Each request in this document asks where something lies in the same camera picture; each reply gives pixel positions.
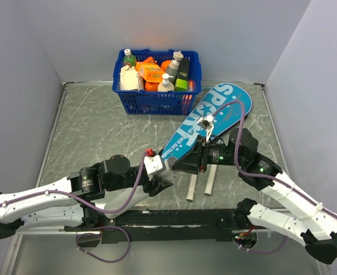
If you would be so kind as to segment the blue sport racket bag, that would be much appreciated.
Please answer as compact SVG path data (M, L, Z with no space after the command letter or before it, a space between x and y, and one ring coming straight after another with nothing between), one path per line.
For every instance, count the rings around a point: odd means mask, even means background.
M162 159L180 159L198 135L205 140L222 135L240 121L242 111L247 115L251 107L252 99L244 89L231 83L212 87L174 132L162 151Z

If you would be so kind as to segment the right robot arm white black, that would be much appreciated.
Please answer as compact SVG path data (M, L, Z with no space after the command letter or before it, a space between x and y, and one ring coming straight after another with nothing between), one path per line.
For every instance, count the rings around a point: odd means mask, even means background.
M205 142L199 136L195 146L176 160L174 171L197 174L207 166L235 166L248 185L273 198L291 215L268 209L251 199L237 205L237 212L254 226L276 231L300 243L314 259L330 265L337 259L337 214L303 191L270 158L259 153L258 141L248 129L230 132L227 144Z

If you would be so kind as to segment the badminton racket white grip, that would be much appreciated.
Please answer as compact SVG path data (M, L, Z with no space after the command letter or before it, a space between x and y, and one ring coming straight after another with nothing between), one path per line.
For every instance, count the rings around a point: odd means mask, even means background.
M207 196L212 195L216 172L217 172L217 165L212 164L210 167L206 188L204 192L204 194Z
M196 188L196 184L197 184L197 179L198 179L198 175L196 175L196 174L191 175L191 177L190 177L189 188L188 188L188 192L187 192L187 196L186 196L186 200L188 202L193 202L194 201L194 195L195 195L195 188Z

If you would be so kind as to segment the white shuttlecock tube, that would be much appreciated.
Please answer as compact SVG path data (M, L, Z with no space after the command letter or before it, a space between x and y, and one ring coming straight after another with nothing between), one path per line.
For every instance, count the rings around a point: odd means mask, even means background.
M174 183L175 174L171 171L169 164L167 162L164 163L166 165L165 179L172 181ZM144 184L149 180L148 175L146 173L146 168L144 172L145 174L144 173L141 174L139 184L135 189L133 195L131 195L133 188L129 187L104 206L104 210L113 211L113 213L105 213L105 216L107 218L115 219L118 216L125 213L126 211L128 211L131 207L137 205L138 203L149 197L148 194L144 192Z

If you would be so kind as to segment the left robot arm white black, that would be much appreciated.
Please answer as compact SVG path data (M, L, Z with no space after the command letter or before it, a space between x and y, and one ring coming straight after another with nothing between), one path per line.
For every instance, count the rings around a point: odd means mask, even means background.
M125 156L114 155L44 186L0 192L0 239L40 227L88 230L100 217L115 219L158 195L174 179L171 165L156 153L145 153L135 167Z

